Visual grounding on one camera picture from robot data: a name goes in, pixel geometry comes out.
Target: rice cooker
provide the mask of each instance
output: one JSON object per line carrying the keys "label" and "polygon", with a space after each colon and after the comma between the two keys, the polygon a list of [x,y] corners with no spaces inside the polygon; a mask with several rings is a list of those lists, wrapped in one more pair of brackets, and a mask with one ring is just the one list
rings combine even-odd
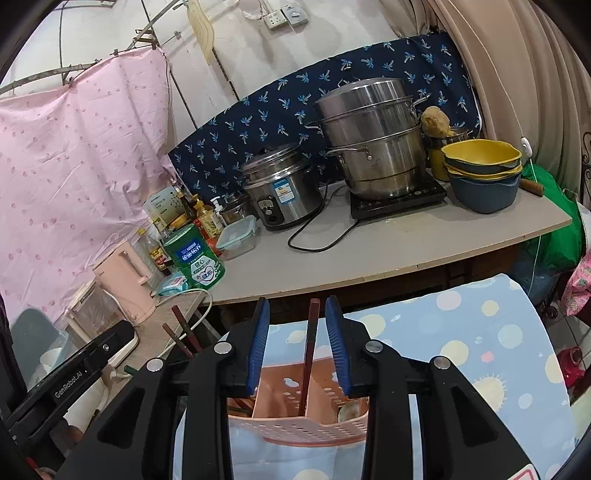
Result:
{"label": "rice cooker", "polygon": [[242,185],[268,230],[303,223],[322,207],[322,195],[310,160],[298,144],[265,149],[241,167]]}

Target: pink fabric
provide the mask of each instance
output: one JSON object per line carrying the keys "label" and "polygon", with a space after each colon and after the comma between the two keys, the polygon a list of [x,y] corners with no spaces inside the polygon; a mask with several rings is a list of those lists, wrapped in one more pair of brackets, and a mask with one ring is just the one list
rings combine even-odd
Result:
{"label": "pink fabric", "polygon": [[164,152],[166,60],[139,48],[70,86],[0,100],[0,292],[52,321],[92,265],[147,222],[142,204],[174,175]]}
{"label": "pink fabric", "polygon": [[577,315],[591,298],[591,253],[588,253],[575,268],[562,295],[566,315]]}

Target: sponge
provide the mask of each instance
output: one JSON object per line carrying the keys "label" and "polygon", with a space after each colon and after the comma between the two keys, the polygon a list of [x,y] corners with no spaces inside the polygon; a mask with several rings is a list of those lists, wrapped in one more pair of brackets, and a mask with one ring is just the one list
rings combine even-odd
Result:
{"label": "sponge", "polygon": [[445,138],[454,135],[449,128],[449,118],[438,106],[428,107],[421,115],[423,132],[428,137]]}

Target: green nestle can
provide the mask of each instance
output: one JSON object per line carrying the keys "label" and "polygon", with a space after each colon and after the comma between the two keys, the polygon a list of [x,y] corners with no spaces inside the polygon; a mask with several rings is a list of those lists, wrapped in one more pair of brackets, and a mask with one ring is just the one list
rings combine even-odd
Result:
{"label": "green nestle can", "polygon": [[174,232],[163,246],[174,264],[187,277],[191,288],[208,290],[219,282],[226,272],[222,262],[192,223]]}

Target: nestle label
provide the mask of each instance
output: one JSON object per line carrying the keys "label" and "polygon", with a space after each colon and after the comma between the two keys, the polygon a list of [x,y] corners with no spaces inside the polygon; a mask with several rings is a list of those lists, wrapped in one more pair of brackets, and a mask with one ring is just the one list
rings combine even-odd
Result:
{"label": "nestle label", "polygon": [[194,240],[190,245],[186,246],[182,250],[179,250],[177,255],[183,262],[190,262],[193,260],[193,258],[199,256],[202,249],[203,247],[201,244],[197,240]]}

